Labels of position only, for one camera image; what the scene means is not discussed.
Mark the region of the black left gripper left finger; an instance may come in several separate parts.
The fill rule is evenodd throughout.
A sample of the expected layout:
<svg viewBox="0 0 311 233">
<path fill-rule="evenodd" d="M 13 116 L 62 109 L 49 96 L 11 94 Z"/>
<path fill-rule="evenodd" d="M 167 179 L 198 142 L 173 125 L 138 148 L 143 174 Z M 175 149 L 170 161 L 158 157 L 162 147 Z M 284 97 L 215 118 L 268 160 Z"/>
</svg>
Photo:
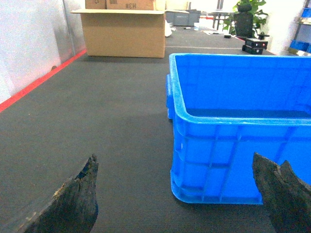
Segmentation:
<svg viewBox="0 0 311 233">
<path fill-rule="evenodd" d="M 51 202 L 24 230 L 25 233 L 89 233 L 97 216 L 96 180 L 99 164 L 92 154 L 74 178 L 54 193 Z"/>
</svg>

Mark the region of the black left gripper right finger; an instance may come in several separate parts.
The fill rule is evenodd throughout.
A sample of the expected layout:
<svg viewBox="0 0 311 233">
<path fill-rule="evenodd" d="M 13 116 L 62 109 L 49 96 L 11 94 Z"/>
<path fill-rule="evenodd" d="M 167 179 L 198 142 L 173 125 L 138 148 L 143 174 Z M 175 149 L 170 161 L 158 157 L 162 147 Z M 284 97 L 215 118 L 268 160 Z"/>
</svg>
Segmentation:
<svg viewBox="0 0 311 233">
<path fill-rule="evenodd" d="M 255 152 L 255 184 L 276 233 L 311 231 L 311 186 L 300 179 L 286 160 L 281 165 Z"/>
</svg>

